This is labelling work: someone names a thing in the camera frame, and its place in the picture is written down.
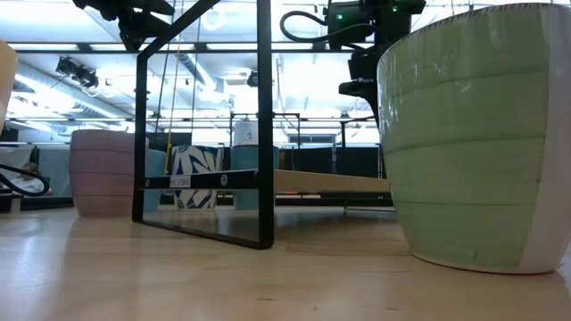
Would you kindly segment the teal mug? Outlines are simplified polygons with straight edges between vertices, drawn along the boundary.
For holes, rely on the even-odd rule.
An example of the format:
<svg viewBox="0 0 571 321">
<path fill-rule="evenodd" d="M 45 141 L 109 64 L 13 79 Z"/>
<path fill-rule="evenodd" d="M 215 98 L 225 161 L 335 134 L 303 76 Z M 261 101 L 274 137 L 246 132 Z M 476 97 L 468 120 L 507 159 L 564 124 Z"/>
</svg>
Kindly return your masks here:
<svg viewBox="0 0 571 321">
<path fill-rule="evenodd" d="M 258 169 L 259 148 L 257 145 L 236 145 L 231 149 L 231 169 Z M 237 191 L 234 193 L 236 210 L 257 210 L 259 193 L 257 191 Z"/>
</svg>

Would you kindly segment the mauve ribbed mug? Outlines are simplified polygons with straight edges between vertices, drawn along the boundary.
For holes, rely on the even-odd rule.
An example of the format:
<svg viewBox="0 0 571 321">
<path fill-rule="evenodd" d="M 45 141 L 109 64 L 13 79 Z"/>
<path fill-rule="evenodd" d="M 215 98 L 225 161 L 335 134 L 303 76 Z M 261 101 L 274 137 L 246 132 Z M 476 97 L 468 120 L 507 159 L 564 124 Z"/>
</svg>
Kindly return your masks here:
<svg viewBox="0 0 571 321">
<path fill-rule="evenodd" d="M 70 189 L 74 206 L 85 218 L 131 215 L 135 181 L 135 136 L 102 129 L 71 135 Z"/>
</svg>

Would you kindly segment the light blue mug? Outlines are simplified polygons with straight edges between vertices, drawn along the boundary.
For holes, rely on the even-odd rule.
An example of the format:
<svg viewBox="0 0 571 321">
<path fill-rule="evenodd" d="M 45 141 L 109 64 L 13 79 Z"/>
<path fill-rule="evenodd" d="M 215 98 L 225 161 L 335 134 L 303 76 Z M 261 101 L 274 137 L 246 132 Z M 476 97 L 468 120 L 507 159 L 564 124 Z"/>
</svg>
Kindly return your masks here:
<svg viewBox="0 0 571 321">
<path fill-rule="evenodd" d="M 166 163 L 166 152 L 149 150 L 145 165 L 146 177 L 163 177 Z M 161 190 L 146 190 L 144 212 L 157 211 L 161 201 Z"/>
</svg>

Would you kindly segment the green ribbed mug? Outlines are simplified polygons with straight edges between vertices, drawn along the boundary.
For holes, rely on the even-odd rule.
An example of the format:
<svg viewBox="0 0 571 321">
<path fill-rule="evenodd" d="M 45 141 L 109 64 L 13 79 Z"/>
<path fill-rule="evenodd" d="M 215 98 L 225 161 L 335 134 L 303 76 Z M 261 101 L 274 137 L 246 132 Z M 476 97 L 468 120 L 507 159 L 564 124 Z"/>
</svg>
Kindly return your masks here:
<svg viewBox="0 0 571 321">
<path fill-rule="evenodd" d="M 377 65 L 380 137 L 412 254 L 500 274 L 555 270 L 571 243 L 571 6 L 464 12 Z"/>
</svg>

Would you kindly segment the orange mug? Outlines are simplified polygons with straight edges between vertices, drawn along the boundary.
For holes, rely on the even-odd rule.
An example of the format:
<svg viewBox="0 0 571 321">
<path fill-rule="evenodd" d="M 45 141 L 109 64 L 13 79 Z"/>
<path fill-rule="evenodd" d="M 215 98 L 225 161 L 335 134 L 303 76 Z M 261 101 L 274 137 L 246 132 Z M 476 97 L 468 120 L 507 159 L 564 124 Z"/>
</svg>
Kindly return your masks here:
<svg viewBox="0 0 571 321">
<path fill-rule="evenodd" d="M 17 53 L 5 41 L 0 40 L 0 133 L 4 128 L 17 67 Z"/>
</svg>

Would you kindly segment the black overhead crossbar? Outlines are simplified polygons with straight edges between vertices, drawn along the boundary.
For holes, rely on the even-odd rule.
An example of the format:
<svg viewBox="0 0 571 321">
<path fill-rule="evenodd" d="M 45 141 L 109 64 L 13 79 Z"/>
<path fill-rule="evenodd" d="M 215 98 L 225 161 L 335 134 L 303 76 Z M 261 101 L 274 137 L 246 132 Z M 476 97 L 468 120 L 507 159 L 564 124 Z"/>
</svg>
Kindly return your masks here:
<svg viewBox="0 0 571 321">
<path fill-rule="evenodd" d="M 12 49 L 21 52 L 126 52 L 124 45 L 119 43 L 9 43 Z M 253 52 L 258 49 L 254 42 L 242 43 L 181 43 L 164 45 L 160 52 L 185 51 L 185 52 Z M 334 51 L 327 43 L 294 43 L 274 42 L 271 45 L 274 52 L 328 52 Z"/>
</svg>

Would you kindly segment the wooden shelf black metal legs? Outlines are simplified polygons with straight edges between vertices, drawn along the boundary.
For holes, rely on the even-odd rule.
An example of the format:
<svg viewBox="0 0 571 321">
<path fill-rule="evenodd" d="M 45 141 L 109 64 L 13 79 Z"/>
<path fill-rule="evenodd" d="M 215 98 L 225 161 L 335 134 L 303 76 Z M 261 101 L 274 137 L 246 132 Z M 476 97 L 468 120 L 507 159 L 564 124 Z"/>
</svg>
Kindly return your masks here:
<svg viewBox="0 0 571 321">
<path fill-rule="evenodd" d="M 317 188 L 328 193 L 388 193 L 385 179 L 351 177 L 335 174 L 319 174 L 292 170 L 273 169 L 273 114 L 272 114 L 272 64 L 270 0 L 256 2 L 257 63 L 260 73 L 258 89 L 258 168 L 251 170 L 221 171 L 205 174 L 189 174 L 177 177 L 145 176 L 145 114 L 147 97 L 147 63 L 153 54 L 170 43 L 184 29 L 201 18 L 220 0 L 198 0 L 180 18 L 158 36 L 137 56 L 136 116 L 135 116 L 135 181 L 131 220 L 135 223 L 159 227 L 171 231 L 200 236 L 223 243 L 231 243 L 255 250 L 267 250 L 275 241 L 275 192 L 301 191 L 304 187 Z M 257 192 L 256 237 L 253 239 L 208 232 L 194 228 L 181 228 L 144 219 L 144 199 L 148 190 L 193 189 Z"/>
</svg>

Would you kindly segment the silver ventilation duct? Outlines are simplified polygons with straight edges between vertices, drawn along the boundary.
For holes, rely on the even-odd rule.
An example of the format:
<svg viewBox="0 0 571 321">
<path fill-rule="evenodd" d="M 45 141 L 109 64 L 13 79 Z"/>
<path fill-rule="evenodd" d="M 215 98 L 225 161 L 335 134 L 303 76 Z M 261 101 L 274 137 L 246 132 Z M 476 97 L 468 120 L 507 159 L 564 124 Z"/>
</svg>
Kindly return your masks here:
<svg viewBox="0 0 571 321">
<path fill-rule="evenodd" d="M 63 77 L 49 76 L 23 62 L 18 63 L 12 98 L 28 105 L 29 111 L 13 112 L 26 119 L 67 119 L 118 126 L 134 118 L 128 112 L 66 84 Z"/>
</svg>

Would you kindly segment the black ceiling-mounted device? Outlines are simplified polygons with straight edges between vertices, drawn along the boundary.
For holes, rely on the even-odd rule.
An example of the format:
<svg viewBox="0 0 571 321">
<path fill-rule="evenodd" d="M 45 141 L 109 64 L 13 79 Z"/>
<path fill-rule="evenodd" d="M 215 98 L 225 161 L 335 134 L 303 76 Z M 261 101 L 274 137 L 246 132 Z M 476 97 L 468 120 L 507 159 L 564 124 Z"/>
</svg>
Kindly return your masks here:
<svg viewBox="0 0 571 321">
<path fill-rule="evenodd" d="M 71 78 L 84 88 L 96 88 L 99 85 L 95 70 L 75 63 L 70 57 L 60 57 L 55 71 L 65 78 Z"/>
</svg>

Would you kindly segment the person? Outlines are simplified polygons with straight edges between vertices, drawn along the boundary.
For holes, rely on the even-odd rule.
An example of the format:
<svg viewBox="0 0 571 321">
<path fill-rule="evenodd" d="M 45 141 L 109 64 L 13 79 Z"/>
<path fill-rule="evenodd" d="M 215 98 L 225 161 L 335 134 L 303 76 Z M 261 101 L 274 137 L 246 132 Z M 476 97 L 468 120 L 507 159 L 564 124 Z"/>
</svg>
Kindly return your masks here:
<svg viewBox="0 0 571 321">
<path fill-rule="evenodd" d="M 26 163 L 22 169 L 40 175 L 38 165 L 34 162 Z M 12 179 L 11 182 L 29 193 L 39 193 L 44 189 L 44 184 L 39 179 L 27 175 L 19 175 Z"/>
</svg>

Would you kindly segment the black partition panel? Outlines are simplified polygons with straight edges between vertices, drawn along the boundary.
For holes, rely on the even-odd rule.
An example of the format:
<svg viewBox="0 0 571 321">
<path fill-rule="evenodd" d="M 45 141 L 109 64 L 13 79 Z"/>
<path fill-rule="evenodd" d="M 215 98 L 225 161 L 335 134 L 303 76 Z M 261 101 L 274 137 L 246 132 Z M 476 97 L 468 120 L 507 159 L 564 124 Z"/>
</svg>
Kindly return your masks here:
<svg viewBox="0 0 571 321">
<path fill-rule="evenodd" d="M 278 168 L 354 177 L 379 177 L 377 147 L 285 148 L 278 152 Z"/>
</svg>

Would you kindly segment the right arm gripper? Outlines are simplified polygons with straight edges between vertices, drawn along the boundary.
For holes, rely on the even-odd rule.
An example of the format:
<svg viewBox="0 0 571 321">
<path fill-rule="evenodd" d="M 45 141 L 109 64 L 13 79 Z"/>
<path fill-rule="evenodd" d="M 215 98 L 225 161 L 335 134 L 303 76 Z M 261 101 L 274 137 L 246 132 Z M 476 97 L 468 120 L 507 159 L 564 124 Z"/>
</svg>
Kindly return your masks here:
<svg viewBox="0 0 571 321">
<path fill-rule="evenodd" d="M 364 99 L 370 106 L 377 127 L 379 127 L 379 109 L 377 93 L 377 64 L 379 46 L 357 49 L 348 61 L 351 80 L 338 87 L 341 95 L 356 96 Z"/>
</svg>

